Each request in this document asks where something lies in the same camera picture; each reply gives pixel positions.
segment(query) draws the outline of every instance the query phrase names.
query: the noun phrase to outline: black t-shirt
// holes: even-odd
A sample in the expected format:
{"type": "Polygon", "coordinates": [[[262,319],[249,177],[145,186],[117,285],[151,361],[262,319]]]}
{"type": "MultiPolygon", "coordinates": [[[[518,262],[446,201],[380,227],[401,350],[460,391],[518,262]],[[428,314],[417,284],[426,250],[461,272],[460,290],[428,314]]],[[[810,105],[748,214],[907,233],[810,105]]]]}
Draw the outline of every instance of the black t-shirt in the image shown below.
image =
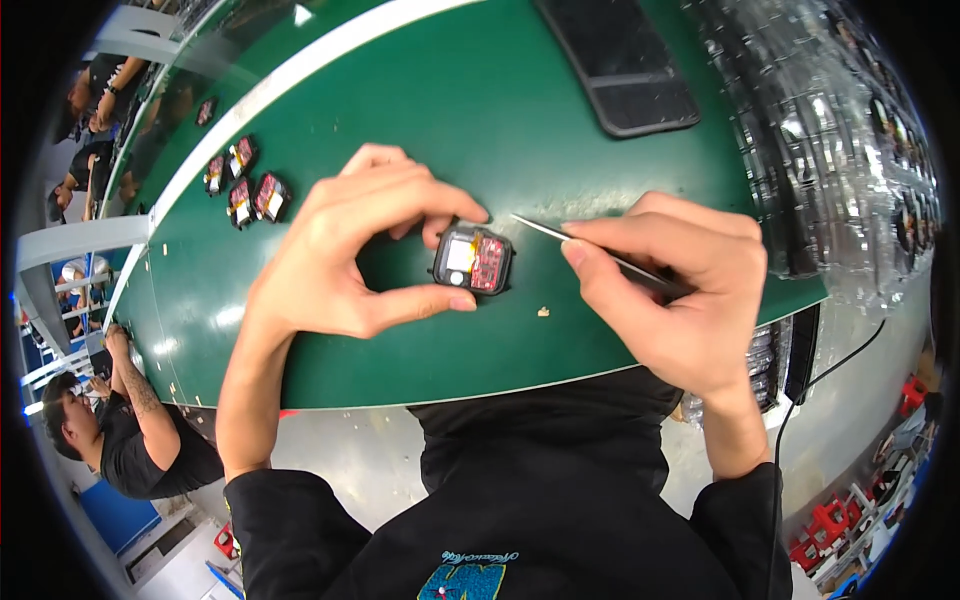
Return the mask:
{"type": "MultiPolygon", "coordinates": [[[[73,157],[73,160],[70,161],[70,169],[68,172],[73,179],[77,180],[77,187],[74,188],[75,191],[87,191],[90,181],[90,169],[87,168],[86,165],[91,155],[94,156],[94,164],[97,162],[109,162],[113,156],[113,140],[110,139],[87,144],[83,146],[73,157]]],[[[100,171],[108,172],[109,169],[100,169],[100,171]]]]}
{"type": "MultiPolygon", "coordinates": [[[[90,61],[90,104],[89,107],[96,109],[103,98],[107,86],[113,83],[113,78],[120,73],[127,57],[117,54],[98,54],[90,61]]],[[[143,82],[143,77],[147,72],[146,65],[140,67],[133,78],[124,85],[124,88],[116,94],[116,103],[110,112],[111,119],[123,120],[130,108],[130,103],[136,96],[136,89],[143,82]]]]}
{"type": "MultiPolygon", "coordinates": [[[[625,433],[471,440],[433,493],[374,534],[316,475],[240,475],[225,496],[246,597],[765,599],[774,466],[710,484],[685,519],[643,461],[610,451],[631,445],[625,433]]],[[[771,598],[790,598],[782,545],[776,556],[771,598]]]]}
{"type": "Polygon", "coordinates": [[[164,404],[180,433],[180,454],[162,470],[147,454],[133,407],[116,392],[97,411],[104,449],[100,472],[118,492],[129,498],[153,500],[191,492],[224,476],[217,451],[180,414],[164,404]]]}

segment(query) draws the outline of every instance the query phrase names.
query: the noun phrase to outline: person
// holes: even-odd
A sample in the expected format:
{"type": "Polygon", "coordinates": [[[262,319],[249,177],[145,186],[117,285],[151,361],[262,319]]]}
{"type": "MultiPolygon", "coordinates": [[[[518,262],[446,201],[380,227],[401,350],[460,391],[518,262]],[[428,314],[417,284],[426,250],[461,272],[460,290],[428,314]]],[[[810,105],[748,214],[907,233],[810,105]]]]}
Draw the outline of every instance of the person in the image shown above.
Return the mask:
{"type": "MultiPolygon", "coordinates": [[[[113,156],[113,140],[95,141],[80,149],[70,162],[63,182],[54,187],[47,196],[47,218],[66,223],[63,211],[73,201],[74,192],[86,192],[83,221],[93,218],[93,203],[102,200],[107,192],[110,177],[109,163],[113,156]]],[[[127,171],[120,178],[120,199],[128,204],[136,195],[140,184],[127,171]]]]}
{"type": "MultiPolygon", "coordinates": [[[[435,250],[454,217],[488,213],[399,148],[367,145],[313,186],[254,281],[216,422],[246,597],[766,598],[770,565],[769,597],[789,598],[775,467],[746,364],[766,276],[760,230],[665,194],[622,218],[566,224],[576,239],[561,248],[584,301],[644,367],[606,384],[414,409],[429,494],[373,534],[320,477],[271,469],[298,332],[366,339],[476,309],[456,287],[372,292],[355,262],[373,235],[396,239],[421,220],[435,250]],[[698,291],[661,306],[600,246],[669,265],[698,291]],[[690,519],[660,498],[660,422],[680,389],[704,400],[714,477],[690,519]]],[[[476,318],[482,327],[482,309],[476,318]]]]}
{"type": "Polygon", "coordinates": [[[914,442],[921,436],[932,441],[943,406],[943,394],[927,393],[920,406],[880,442],[874,453],[874,463],[883,463],[891,452],[913,450],[914,442]]]}
{"type": "MultiPolygon", "coordinates": [[[[156,32],[141,31],[156,36],[156,32]]],[[[147,72],[147,62],[137,57],[98,54],[81,71],[67,92],[55,132],[55,141],[70,136],[89,113],[91,132],[106,132],[123,118],[147,72]]]]}
{"type": "MultiPolygon", "coordinates": [[[[103,275],[110,274],[113,275],[113,270],[110,268],[109,263],[102,256],[93,256],[92,267],[94,275],[103,275]]],[[[80,279],[86,278],[86,263],[83,258],[74,258],[73,260],[67,261],[60,268],[60,276],[57,277],[57,285],[62,285],[67,281],[78,281],[80,279]]],[[[104,283],[101,281],[99,283],[93,284],[94,289],[100,290],[103,292],[104,283]]],[[[61,312],[69,312],[74,308],[85,308],[89,302],[89,298],[86,292],[86,286],[70,288],[69,290],[64,290],[63,292],[57,292],[57,298],[60,301],[61,312]],[[80,296],[77,298],[77,305],[71,306],[69,298],[70,296],[80,296]]]]}
{"type": "Polygon", "coordinates": [[[171,497],[222,478],[217,451],[176,407],[160,404],[133,365],[119,325],[108,328],[106,346],[112,376],[97,414],[76,389],[72,372],[58,374],[43,390],[46,433],[57,452],[87,463],[114,489],[134,499],[171,497]]]}

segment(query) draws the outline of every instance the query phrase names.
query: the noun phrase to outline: blue panel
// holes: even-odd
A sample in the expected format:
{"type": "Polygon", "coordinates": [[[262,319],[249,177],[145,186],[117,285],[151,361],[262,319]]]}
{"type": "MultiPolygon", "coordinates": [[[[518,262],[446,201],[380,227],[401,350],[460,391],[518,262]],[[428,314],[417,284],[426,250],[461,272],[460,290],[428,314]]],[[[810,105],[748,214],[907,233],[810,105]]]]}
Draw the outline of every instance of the blue panel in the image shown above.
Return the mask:
{"type": "Polygon", "coordinates": [[[80,494],[80,505],[114,554],[120,554],[160,523],[153,504],[120,495],[103,479],[80,494]]]}

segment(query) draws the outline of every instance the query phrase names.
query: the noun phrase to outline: green workbench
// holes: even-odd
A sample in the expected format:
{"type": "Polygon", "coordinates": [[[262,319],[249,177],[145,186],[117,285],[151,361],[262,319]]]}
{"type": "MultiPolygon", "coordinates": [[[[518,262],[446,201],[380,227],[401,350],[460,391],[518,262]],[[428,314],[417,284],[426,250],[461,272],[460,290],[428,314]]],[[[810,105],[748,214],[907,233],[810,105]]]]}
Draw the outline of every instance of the green workbench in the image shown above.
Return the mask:
{"type": "MultiPolygon", "coordinates": [[[[481,299],[475,313],[444,313],[369,341],[299,335],[283,381],[285,408],[490,395],[634,364],[580,299],[578,280],[558,242],[508,215],[557,224],[619,214],[645,191],[662,190],[756,216],[733,136],[732,108],[695,27],[679,3],[641,4],[700,106],[701,122],[690,129],[630,140],[605,136],[533,6],[527,0],[489,0],[425,18],[353,50],[238,133],[253,133],[260,147],[254,177],[277,172],[296,193],[294,209],[314,181],[335,175],[362,143],[398,145],[439,179],[466,189],[490,212],[489,227],[510,238],[517,252],[511,289],[481,299]],[[538,317],[542,306],[549,317],[538,317]]],[[[318,17],[315,35],[339,24],[324,21],[334,18],[329,13],[318,17]]],[[[237,64],[262,65],[269,53],[279,64],[299,50],[293,42],[276,47],[278,39],[300,31],[287,21],[237,64]]],[[[228,88],[230,83],[212,86],[223,94],[228,88]]],[[[223,98],[221,103],[219,112],[231,106],[223,98]]],[[[180,165],[175,155],[182,161],[203,134],[192,122],[182,124],[140,196],[158,194],[180,165]]],[[[173,384],[169,391],[177,402],[211,406],[247,290],[288,225],[260,222],[235,230],[224,211],[225,197],[208,198],[201,175],[158,226],[115,314],[130,324],[145,363],[155,363],[148,365],[148,375],[161,398],[173,384]],[[144,289],[132,294],[137,286],[144,289]]],[[[426,270],[432,259],[420,237],[411,234],[399,242],[375,239],[358,263],[372,289],[386,290],[431,281],[426,270]]],[[[825,296],[820,279],[770,276],[760,321],[779,319],[825,296]]]]}

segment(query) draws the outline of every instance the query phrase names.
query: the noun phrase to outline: black cable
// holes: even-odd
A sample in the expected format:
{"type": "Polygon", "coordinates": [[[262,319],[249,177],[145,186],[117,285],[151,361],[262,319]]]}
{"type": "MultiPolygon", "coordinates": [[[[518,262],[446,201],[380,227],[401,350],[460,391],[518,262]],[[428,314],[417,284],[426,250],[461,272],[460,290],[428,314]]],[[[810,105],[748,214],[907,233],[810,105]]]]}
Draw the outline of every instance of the black cable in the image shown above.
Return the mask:
{"type": "Polygon", "coordinates": [[[790,421],[790,414],[793,413],[795,406],[800,406],[804,403],[804,397],[806,396],[807,390],[816,385],[820,380],[822,380],[827,375],[836,371],[837,369],[843,367],[847,364],[847,361],[854,358],[857,354],[862,352],[867,346],[873,343],[876,339],[876,336],[880,335],[880,331],[883,331],[883,326],[886,325],[887,320],[884,319],[880,322],[880,326],[876,328],[874,335],[870,336],[870,339],[863,343],[860,348],[857,348],[847,356],[845,356],[840,362],[836,365],[833,365],[826,371],[820,373],[816,377],[810,380],[797,394],[796,399],[788,398],[790,400],[790,407],[786,409],[786,415],[783,417],[783,424],[780,426],[780,431],[777,433],[777,441],[774,444],[774,514],[773,514],[773,535],[770,543],[770,563],[767,565],[767,600],[770,600],[773,597],[773,587],[774,587],[774,560],[777,557],[777,544],[780,543],[780,440],[783,439],[783,430],[786,429],[786,424],[790,421]]]}

